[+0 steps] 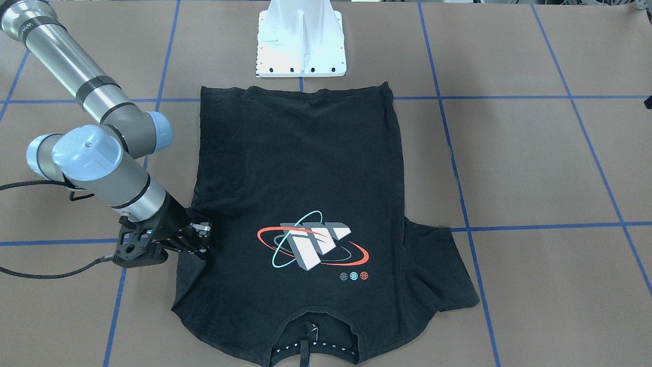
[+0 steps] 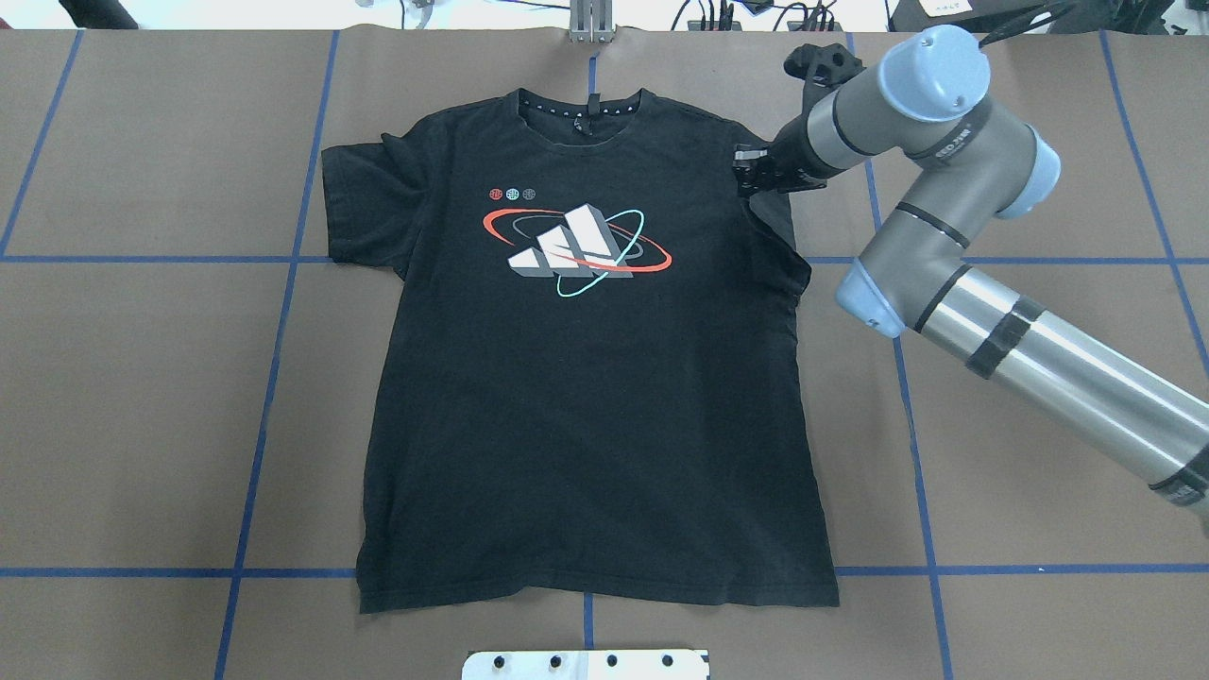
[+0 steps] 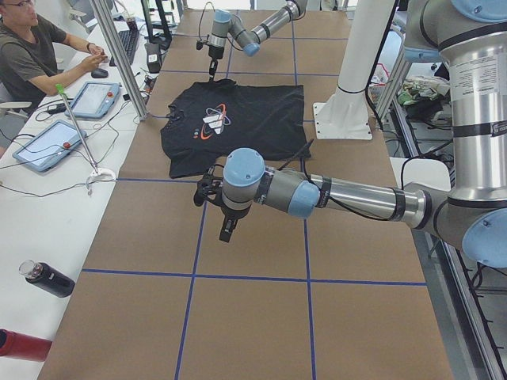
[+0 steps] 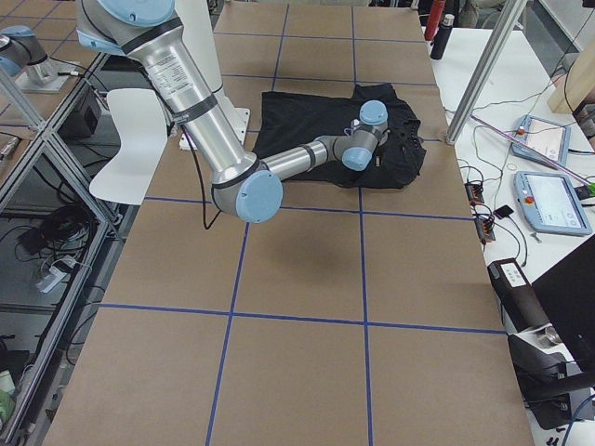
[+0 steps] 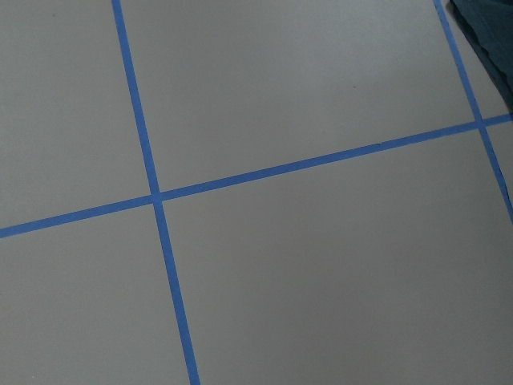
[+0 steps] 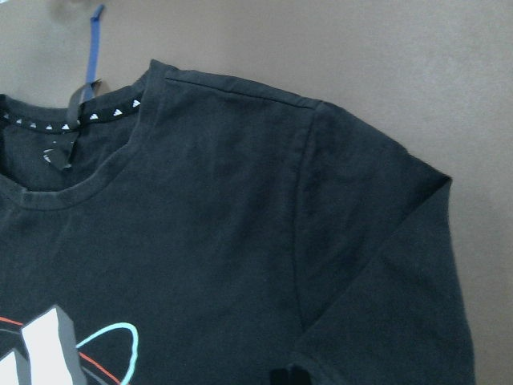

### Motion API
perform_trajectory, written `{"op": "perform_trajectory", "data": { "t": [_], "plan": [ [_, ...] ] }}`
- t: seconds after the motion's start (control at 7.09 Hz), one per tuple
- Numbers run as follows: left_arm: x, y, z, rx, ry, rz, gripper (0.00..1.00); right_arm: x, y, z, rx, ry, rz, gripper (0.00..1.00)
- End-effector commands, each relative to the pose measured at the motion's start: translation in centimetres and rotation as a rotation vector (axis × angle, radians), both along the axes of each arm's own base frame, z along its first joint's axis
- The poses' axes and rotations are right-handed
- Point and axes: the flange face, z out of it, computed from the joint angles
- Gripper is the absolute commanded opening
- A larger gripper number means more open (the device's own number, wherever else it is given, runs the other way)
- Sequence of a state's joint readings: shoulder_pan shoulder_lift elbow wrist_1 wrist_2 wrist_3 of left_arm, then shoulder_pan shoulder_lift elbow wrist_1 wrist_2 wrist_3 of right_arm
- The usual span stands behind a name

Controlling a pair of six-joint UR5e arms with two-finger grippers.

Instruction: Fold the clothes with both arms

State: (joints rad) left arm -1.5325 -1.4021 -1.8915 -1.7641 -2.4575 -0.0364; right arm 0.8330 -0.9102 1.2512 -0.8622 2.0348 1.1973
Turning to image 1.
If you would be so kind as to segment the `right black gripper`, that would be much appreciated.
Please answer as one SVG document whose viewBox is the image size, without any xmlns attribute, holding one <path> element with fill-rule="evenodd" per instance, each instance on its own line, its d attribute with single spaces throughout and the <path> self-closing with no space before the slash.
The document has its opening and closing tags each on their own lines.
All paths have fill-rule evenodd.
<svg viewBox="0 0 652 367">
<path fill-rule="evenodd" d="M 206 260 L 209 251 L 210 222 L 192 223 L 186 209 L 172 197 L 166 195 L 160 209 L 154 214 L 150 239 L 164 249 L 194 255 Z"/>
</svg>

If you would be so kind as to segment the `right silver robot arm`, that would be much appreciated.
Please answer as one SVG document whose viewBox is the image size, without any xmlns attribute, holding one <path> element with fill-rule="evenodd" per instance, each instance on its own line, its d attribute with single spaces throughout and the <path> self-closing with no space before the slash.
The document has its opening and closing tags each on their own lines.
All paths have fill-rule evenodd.
<svg viewBox="0 0 652 367">
<path fill-rule="evenodd" d="M 172 143 L 168 119 L 142 111 L 75 41 L 49 2 L 2 1 L 2 33 L 25 46 L 91 118 L 66 133 L 35 138 L 26 149 L 30 169 L 71 191 L 88 191 L 117 213 L 117 265 L 157 265 L 170 252 L 203 259 L 210 223 L 194 218 L 139 163 Z"/>
</svg>

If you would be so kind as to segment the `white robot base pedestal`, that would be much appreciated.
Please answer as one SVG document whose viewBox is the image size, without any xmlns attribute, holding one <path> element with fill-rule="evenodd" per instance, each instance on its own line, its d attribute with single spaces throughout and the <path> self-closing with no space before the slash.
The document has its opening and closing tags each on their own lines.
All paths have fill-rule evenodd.
<svg viewBox="0 0 652 367">
<path fill-rule="evenodd" d="M 257 77 L 347 73 L 342 14 L 330 1 L 271 1 L 258 15 Z"/>
</svg>

